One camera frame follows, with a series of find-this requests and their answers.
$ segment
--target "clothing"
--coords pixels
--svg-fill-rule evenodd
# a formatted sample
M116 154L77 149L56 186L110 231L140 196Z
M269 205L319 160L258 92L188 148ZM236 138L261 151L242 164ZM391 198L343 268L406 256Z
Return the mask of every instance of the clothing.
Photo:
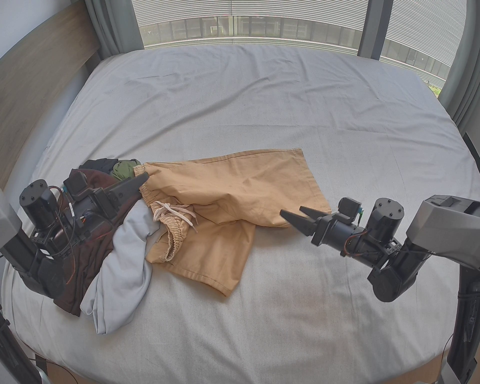
M72 169L70 176L75 172L83 172L86 176L87 186L90 188L106 188L110 185L118 182L115 178L103 173L99 170L93 169ZM131 207L136 201L140 199L140 194L137 193L132 196L118 212L117 216L111 221L113 224L113 230L107 235L92 240L88 243L76 245L73 247L73 255L75 257L75 263L73 264L72 258L68 257L65 260L65 276L67 280L72 275L72 267L75 265L75 271L69 284L66 285L65 291L62 296L54 300L64 311L69 312L75 316L80 316L80 303L84 298L84 295L90 286L90 283L94 277L98 274L102 262L105 257L113 250L113 234L118 226L123 223L126 215L130 211ZM67 207L67 199L64 199L62 209ZM110 230L109 224L105 223L105 230L101 230L100 234L103 234Z
M225 296L240 280L256 225L288 227L280 210L296 212L301 205L331 212L301 149L145 163L134 171L150 175L140 192L168 230L147 261Z
M110 175L116 178L117 180L125 180L129 177L134 177L133 167L140 165L140 161L137 159L132 160L120 160L117 164L113 166Z
M119 162L118 159L97 159L97 160L87 160L78 169L95 169L97 171L110 174L115 164Z
M140 199L113 235L113 250L80 304L83 313L92 315L98 334L112 333L132 321L152 276L152 265L145 260L147 236L159 228Z

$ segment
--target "drawstring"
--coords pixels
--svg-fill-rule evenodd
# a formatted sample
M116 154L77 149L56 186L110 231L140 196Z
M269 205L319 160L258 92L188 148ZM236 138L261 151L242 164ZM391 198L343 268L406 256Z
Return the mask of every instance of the drawstring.
M166 215L168 212L171 212L171 213L173 213L175 216L181 218L182 220L185 220L185 221L188 223L188 225L193 228L193 230L194 230L195 232L198 232L198 231L196 230L196 228L193 226L193 223L192 223L189 219L187 219L187 218L185 217L185 215L182 215L182 214L180 213L180 212L184 212L184 213L188 213L189 215L193 216L193 217L195 218L195 221L197 222L197 225L198 225L197 215L196 215L194 212L189 211L188 209L185 209L186 207L189 206L188 204L183 204L183 205L170 205L170 203L162 203L162 202L160 202L160 201L158 201L158 200L155 201L155 203L157 203L158 205L161 206L161 208L157 208L157 209L155 210L155 213L153 214L153 219L154 219L155 221L159 221L159 219L160 219L162 216Z

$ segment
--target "green cloth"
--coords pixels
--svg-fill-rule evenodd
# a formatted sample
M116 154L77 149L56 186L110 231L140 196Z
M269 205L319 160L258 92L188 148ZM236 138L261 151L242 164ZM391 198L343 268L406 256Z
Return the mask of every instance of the green cloth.
M113 166L110 175L116 178L117 180L125 180L129 177L135 177L133 172L133 167L140 165L140 161L137 159L132 160L121 160Z

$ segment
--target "wooden headboard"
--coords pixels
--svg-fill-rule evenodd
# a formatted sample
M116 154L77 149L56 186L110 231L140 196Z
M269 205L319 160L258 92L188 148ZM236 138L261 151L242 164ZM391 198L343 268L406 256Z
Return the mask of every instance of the wooden headboard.
M80 0L39 25L0 59L0 188L42 114L98 48Z

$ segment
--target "dark brown fabric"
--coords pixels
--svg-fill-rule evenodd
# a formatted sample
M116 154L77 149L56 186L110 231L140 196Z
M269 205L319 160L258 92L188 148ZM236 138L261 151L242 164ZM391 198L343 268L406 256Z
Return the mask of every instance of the dark brown fabric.
M79 171L80 170L78 169L72 169L70 176ZM114 177L98 170L81 169L81 172L85 174L88 187L90 188L106 188L118 182ZM80 303L84 298L87 288L100 271L103 260L113 250L113 234L118 226L123 223L124 218L140 197L140 193L138 193L121 207L117 217L112 220L114 227L113 231L97 240L91 241L90 243L81 244L80 246L75 246L73 248L76 265L74 276L70 283L67 284L63 295L53 301L64 311L75 316L80 316ZM64 202L62 209L66 207L67 204ZM109 224L106 223L105 232L108 230ZM65 260L65 276L67 280L72 275L72 270L72 258L67 257Z

